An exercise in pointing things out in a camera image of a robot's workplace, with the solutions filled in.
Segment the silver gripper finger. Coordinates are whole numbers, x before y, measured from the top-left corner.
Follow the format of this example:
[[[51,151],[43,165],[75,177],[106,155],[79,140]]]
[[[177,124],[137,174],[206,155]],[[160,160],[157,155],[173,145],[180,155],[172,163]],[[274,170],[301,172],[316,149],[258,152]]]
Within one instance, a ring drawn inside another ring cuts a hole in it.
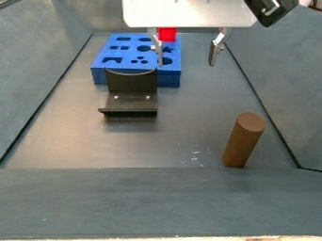
[[[164,63],[162,63],[164,53],[162,53],[162,41],[158,36],[158,29],[156,27],[149,27],[148,33],[149,33],[150,39],[153,41],[152,49],[157,52],[157,54],[160,56],[160,66],[162,66],[164,65]]]
[[[210,42],[210,49],[209,49],[209,65],[210,66],[216,65],[217,55],[220,54],[221,49],[224,47],[225,38],[226,38],[226,28],[221,27],[217,38]]]

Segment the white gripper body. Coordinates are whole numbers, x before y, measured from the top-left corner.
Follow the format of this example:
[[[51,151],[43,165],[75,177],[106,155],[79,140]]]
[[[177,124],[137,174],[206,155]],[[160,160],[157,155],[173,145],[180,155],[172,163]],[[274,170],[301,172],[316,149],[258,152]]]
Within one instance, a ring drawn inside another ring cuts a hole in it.
[[[130,27],[249,27],[257,22],[244,0],[122,0]]]

